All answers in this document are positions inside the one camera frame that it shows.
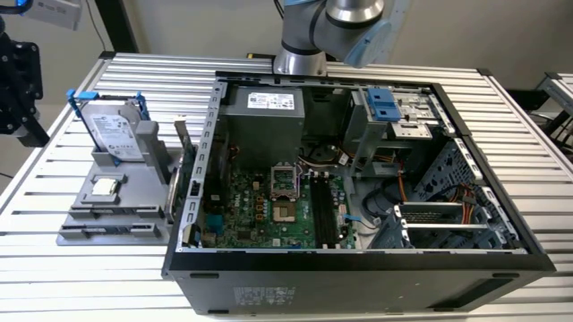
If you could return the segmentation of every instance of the power supply label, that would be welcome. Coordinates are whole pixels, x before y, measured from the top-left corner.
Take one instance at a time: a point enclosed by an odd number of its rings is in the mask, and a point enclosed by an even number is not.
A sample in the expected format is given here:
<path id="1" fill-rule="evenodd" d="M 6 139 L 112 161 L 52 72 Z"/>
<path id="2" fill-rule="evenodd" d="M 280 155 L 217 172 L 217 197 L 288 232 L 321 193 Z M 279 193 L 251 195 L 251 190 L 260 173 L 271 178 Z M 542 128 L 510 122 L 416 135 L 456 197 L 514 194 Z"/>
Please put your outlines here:
<path id="1" fill-rule="evenodd" d="M 237 305 L 291 305 L 295 287 L 233 287 Z"/>
<path id="2" fill-rule="evenodd" d="M 247 108 L 249 109 L 295 109 L 292 94 L 251 93 Z"/>
<path id="3" fill-rule="evenodd" d="M 140 160 L 142 155 L 126 119 L 120 115 L 92 114 L 90 120 L 104 144 L 100 148 L 118 160 Z"/>

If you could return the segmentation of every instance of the ram slot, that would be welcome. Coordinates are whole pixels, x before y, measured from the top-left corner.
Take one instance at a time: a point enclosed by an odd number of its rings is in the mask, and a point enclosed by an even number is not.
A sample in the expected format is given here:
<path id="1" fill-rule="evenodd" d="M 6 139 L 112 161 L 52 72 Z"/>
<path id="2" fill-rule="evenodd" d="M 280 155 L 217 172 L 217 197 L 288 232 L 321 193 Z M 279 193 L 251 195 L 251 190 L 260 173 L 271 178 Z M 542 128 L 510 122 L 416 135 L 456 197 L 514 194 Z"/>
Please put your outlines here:
<path id="1" fill-rule="evenodd" d="M 311 178 L 311 202 L 316 248 L 333 248 L 336 244 L 336 228 L 327 178 Z"/>

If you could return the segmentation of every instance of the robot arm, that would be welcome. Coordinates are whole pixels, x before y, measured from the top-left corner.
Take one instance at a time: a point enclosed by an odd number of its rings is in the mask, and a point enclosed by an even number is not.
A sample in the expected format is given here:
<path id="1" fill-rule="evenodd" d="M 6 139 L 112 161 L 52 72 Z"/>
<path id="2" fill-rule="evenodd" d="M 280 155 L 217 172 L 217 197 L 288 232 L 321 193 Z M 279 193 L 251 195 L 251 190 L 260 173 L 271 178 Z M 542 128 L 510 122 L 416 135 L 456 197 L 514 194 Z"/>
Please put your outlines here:
<path id="1" fill-rule="evenodd" d="M 383 0 L 284 0 L 273 72 L 324 76 L 324 53 L 355 68 L 369 64 L 390 33 L 383 8 Z"/>
<path id="2" fill-rule="evenodd" d="M 14 7 L 0 5 L 0 13 L 24 13 L 33 0 L 18 3 Z M 38 111 L 33 102 L 41 97 L 42 77 L 37 45 L 10 40 L 0 17 L 0 135 L 17 137 L 28 147 L 41 147 L 49 141 L 48 134 L 36 120 Z"/>

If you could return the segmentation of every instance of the aluminum table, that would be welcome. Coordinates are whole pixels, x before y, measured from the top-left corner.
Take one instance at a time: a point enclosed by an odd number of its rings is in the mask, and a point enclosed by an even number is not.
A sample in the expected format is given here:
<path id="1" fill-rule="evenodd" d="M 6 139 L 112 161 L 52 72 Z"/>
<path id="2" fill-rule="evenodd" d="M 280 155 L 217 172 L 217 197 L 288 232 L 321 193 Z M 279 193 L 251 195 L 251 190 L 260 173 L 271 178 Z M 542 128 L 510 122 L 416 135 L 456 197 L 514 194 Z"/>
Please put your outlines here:
<path id="1" fill-rule="evenodd" d="M 185 115 L 197 141 L 215 70 L 269 72 L 271 62 L 116 54 L 97 60 L 78 89 L 108 95 L 141 90 L 160 139 L 176 146 L 176 115 Z M 90 167 L 92 142 L 65 106 L 49 128 L 49 145 L 32 152 L 0 197 L 2 322 L 573 320 L 573 169 L 496 80 L 475 69 L 371 65 L 355 70 L 339 63 L 329 63 L 328 74 L 442 84 L 556 273 L 468 314 L 196 316 L 177 285 L 161 280 L 165 246 L 56 245 Z"/>

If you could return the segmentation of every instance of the motherboard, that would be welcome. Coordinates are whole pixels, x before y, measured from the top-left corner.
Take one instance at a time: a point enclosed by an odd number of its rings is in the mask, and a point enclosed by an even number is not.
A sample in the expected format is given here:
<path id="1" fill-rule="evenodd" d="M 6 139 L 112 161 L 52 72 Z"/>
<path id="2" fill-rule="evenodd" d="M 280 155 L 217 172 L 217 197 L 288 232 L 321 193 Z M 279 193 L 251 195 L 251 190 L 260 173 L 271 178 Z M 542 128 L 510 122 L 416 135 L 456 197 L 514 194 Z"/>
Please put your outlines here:
<path id="1" fill-rule="evenodd" d="M 224 213 L 207 214 L 203 247 L 353 248 L 339 176 L 233 169 L 227 196 Z"/>

